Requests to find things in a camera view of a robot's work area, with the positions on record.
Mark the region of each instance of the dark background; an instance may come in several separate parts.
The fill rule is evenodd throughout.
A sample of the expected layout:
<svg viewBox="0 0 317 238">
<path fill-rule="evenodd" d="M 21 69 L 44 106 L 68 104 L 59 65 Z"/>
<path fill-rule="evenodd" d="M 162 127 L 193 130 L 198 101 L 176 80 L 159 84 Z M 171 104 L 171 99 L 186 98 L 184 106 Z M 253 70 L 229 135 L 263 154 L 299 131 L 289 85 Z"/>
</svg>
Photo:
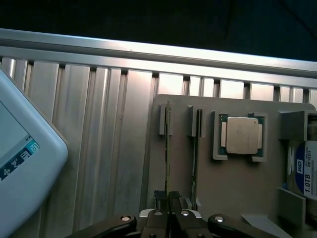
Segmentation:
<svg viewBox="0 0 317 238">
<path fill-rule="evenodd" d="M 317 0 L 0 0 L 0 27 L 317 61 Z"/>
</svg>

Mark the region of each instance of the white device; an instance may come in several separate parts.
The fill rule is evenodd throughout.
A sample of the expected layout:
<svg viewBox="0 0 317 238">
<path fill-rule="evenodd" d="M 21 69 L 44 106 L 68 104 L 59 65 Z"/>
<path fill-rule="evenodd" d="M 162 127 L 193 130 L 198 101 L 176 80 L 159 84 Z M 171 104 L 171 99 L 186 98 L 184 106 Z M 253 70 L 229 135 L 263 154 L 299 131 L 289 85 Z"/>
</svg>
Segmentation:
<svg viewBox="0 0 317 238">
<path fill-rule="evenodd" d="M 0 238 L 41 206 L 67 156 L 64 140 L 0 69 Z"/>
</svg>

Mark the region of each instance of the screw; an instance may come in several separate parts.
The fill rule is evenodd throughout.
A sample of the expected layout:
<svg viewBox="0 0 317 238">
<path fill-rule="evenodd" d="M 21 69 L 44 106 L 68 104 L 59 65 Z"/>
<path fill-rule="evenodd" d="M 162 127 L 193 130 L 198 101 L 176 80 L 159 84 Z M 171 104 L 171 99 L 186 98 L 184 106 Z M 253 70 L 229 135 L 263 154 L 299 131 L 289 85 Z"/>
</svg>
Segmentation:
<svg viewBox="0 0 317 238">
<path fill-rule="evenodd" d="M 158 211 L 155 211 L 154 215 L 160 216 L 160 215 L 163 215 L 163 213 L 160 210 L 158 210 Z"/>
<path fill-rule="evenodd" d="M 187 217 L 189 215 L 188 211 L 183 210 L 180 214 L 182 214 L 183 216 Z"/>
<path fill-rule="evenodd" d="M 224 221 L 224 219 L 222 217 L 215 217 L 214 220 L 218 221 L 218 222 L 223 222 Z"/>
<path fill-rule="evenodd" d="M 121 220 L 123 220 L 124 222 L 129 221 L 131 218 L 129 216 L 123 216 L 121 217 Z"/>
</svg>

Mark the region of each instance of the display screen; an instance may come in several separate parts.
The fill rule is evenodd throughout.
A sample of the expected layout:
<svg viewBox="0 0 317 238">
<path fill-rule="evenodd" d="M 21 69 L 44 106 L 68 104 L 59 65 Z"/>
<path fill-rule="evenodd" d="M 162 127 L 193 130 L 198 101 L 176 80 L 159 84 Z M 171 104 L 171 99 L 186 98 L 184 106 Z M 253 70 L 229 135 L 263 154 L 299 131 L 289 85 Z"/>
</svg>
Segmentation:
<svg viewBox="0 0 317 238">
<path fill-rule="evenodd" d="M 38 149 L 35 140 L 0 102 L 0 181 Z"/>
</svg>

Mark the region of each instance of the metal frame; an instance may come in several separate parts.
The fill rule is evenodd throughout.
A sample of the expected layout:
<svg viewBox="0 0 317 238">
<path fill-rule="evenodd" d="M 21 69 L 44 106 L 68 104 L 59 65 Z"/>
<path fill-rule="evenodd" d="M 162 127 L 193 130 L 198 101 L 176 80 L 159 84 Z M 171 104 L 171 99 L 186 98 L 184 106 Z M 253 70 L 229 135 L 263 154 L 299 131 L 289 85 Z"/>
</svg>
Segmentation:
<svg viewBox="0 0 317 238">
<path fill-rule="evenodd" d="M 157 94 L 317 106 L 316 62 L 7 29 L 0 61 L 70 149 L 47 203 L 15 237 L 65 237 L 146 207 Z"/>
</svg>

